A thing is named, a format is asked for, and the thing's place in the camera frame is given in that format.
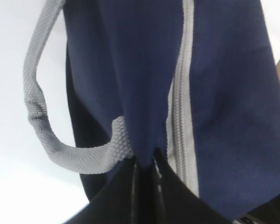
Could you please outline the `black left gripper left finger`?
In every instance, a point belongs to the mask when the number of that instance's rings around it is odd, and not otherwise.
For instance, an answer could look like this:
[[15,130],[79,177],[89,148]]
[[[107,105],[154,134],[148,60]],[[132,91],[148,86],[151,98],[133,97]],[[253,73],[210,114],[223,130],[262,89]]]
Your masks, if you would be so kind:
[[112,180],[67,223],[138,224],[138,196],[136,161],[125,159]]

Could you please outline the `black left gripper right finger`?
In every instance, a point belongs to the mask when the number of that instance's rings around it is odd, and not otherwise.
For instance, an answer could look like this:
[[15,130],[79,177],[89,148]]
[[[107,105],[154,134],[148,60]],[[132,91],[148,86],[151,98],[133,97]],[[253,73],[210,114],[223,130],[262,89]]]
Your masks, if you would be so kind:
[[230,224],[196,197],[156,150],[151,168],[156,224]]

